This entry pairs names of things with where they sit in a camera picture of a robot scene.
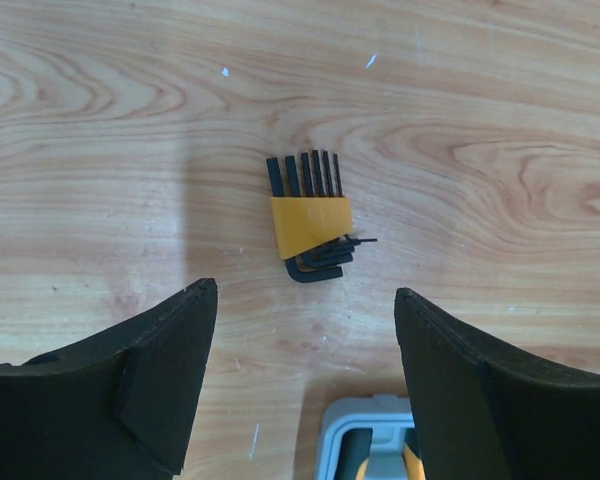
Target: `wooden table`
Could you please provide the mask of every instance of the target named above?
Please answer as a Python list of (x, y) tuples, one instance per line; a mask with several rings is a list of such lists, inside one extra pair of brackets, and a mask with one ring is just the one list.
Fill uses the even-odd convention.
[[(300, 285), (264, 159), (310, 148), (380, 241)], [(310, 479), (332, 400), (406, 392), (400, 286), (600, 372), (600, 0), (0, 2), (0, 362), (206, 276), (184, 479)]]

